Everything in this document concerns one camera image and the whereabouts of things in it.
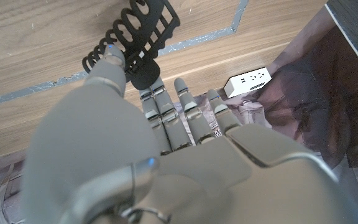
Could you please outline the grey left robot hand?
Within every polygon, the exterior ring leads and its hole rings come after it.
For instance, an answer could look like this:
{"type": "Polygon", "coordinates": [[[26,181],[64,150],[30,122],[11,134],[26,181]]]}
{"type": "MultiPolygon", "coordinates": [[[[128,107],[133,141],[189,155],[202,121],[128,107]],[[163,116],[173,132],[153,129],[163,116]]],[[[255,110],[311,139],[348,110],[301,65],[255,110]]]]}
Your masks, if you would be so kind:
{"type": "Polygon", "coordinates": [[[27,223],[358,223],[329,166],[294,140],[241,124],[210,90],[209,126],[174,132],[162,154],[124,99],[126,59],[109,44],[85,83],[44,117],[26,153],[27,223]]]}

